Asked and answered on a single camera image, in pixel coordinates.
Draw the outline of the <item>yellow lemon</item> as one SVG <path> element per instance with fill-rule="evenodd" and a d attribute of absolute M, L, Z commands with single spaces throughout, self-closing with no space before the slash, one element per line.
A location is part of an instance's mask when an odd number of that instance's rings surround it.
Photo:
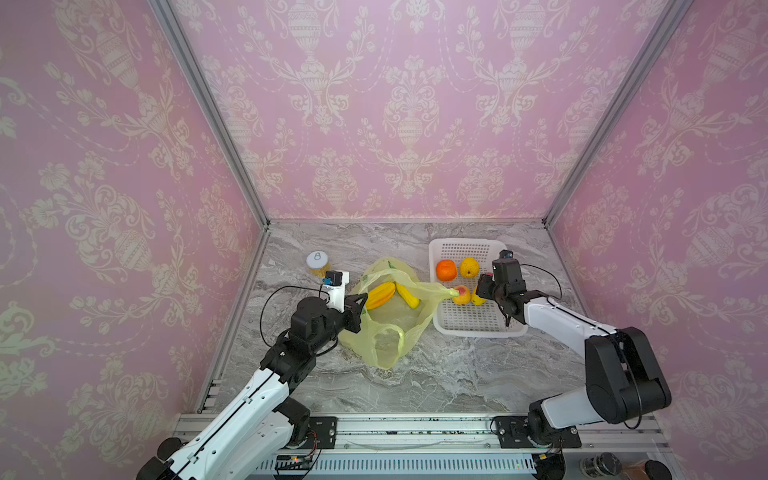
<path fill-rule="evenodd" d="M 479 262 L 472 257 L 467 257 L 460 263 L 460 274 L 464 278 L 475 278 L 479 275 L 480 269 Z"/>
<path fill-rule="evenodd" d="M 480 306 L 480 305 L 485 304 L 487 302 L 487 300 L 482 298 L 482 297 L 480 297 L 478 292 L 477 292 L 477 290 L 474 290 L 473 293 L 472 293 L 471 302 L 475 306 Z"/>

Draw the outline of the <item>peach fruit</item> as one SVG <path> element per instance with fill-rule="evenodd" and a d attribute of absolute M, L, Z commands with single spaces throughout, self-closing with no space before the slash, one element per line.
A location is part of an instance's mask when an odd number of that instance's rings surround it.
<path fill-rule="evenodd" d="M 456 305 L 466 305 L 471 302 L 473 296 L 471 289 L 464 285 L 458 285 L 453 290 L 456 292 L 456 295 L 452 298 L 452 301 Z"/>

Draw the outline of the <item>white plastic basket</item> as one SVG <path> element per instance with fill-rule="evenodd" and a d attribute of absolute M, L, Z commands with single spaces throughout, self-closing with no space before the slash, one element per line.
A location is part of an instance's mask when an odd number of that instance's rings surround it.
<path fill-rule="evenodd" d="M 430 280 L 451 288 L 466 287 L 474 293 L 481 274 L 492 272 L 492 261 L 497 259 L 506 245 L 498 240 L 478 238 L 443 238 L 434 239 L 428 247 Z M 478 262 L 479 271 L 474 277 L 465 277 L 461 273 L 461 263 L 471 258 Z M 457 276 L 450 280 L 441 280 L 437 274 L 438 264 L 451 261 L 456 267 Z M 476 303 L 469 299 L 464 304 L 453 300 L 442 301 L 433 317 L 436 330 L 444 335 L 474 338 L 514 338 L 522 337 L 528 331 L 526 325 L 512 321 L 509 326 L 496 304 L 490 300 Z"/>

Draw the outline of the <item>orange fruit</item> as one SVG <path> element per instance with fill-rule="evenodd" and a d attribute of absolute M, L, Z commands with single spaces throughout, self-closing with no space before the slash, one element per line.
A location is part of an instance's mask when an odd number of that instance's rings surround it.
<path fill-rule="evenodd" d="M 457 267 L 452 260 L 441 260 L 435 266 L 436 278 L 441 282 L 453 281 L 457 275 Z"/>

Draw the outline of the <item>yellow-green plastic bag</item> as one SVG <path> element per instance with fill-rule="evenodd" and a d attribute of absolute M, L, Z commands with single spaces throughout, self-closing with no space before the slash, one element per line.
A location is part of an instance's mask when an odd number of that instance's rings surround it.
<path fill-rule="evenodd" d="M 440 283 L 420 281 L 409 265 L 392 257 L 382 257 L 369 266 L 352 292 L 368 295 L 385 282 L 402 284 L 421 300 L 421 305 L 410 309 L 396 291 L 389 302 L 377 309 L 367 310 L 364 306 L 361 331 L 342 332 L 340 342 L 364 363 L 388 370 L 414 348 L 440 303 L 452 299 L 456 292 Z"/>

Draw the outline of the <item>yellow banana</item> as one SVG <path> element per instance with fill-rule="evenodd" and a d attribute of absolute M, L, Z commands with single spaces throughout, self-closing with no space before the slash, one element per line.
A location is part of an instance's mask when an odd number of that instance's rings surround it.
<path fill-rule="evenodd" d="M 365 308 L 367 310 L 377 309 L 389 302 L 397 291 L 394 282 L 385 282 L 368 292 L 368 298 Z"/>

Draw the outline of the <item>small yellow fruit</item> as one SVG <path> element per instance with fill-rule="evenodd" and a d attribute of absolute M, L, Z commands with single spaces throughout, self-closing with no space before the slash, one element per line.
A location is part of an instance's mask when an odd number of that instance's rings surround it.
<path fill-rule="evenodd" d="M 421 300 L 413 295 L 405 286 L 396 283 L 396 290 L 398 295 L 405 301 L 410 309 L 417 309 L 421 305 Z"/>

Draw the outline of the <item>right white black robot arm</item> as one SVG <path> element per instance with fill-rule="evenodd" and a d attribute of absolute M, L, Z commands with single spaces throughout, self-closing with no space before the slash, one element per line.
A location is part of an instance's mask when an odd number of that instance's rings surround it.
<path fill-rule="evenodd" d="M 582 387 L 533 402 L 526 420 L 529 440 L 559 445 L 570 430 L 599 422 L 621 424 L 669 407 L 672 394 L 646 334 L 617 328 L 570 310 L 540 290 L 529 290 L 522 264 L 509 250 L 479 278 L 477 293 L 494 302 L 506 324 L 540 330 L 584 361 Z"/>

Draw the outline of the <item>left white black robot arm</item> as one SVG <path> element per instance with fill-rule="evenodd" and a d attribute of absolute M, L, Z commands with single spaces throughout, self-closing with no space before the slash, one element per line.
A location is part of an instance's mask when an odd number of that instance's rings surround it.
<path fill-rule="evenodd" d="M 366 294 L 331 288 L 299 301 L 290 328 L 267 351 L 238 396 L 192 440 L 162 442 L 138 479 L 245 479 L 275 452 L 307 441 L 310 411 L 290 395 L 315 368 L 326 344 L 358 333 Z"/>

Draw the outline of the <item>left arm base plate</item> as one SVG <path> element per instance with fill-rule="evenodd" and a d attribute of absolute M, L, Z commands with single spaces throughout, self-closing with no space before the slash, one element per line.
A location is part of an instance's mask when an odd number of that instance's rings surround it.
<path fill-rule="evenodd" d="M 337 416 L 317 416 L 308 407 L 288 397 L 275 409 L 290 425 L 288 449 L 333 449 L 338 430 Z"/>

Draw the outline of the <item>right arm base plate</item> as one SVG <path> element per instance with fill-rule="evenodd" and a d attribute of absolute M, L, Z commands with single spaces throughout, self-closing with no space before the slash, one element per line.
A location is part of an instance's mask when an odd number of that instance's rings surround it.
<path fill-rule="evenodd" d="M 502 415 L 491 420 L 490 430 L 502 449 L 576 449 L 582 441 L 575 427 L 552 429 L 538 417 Z"/>

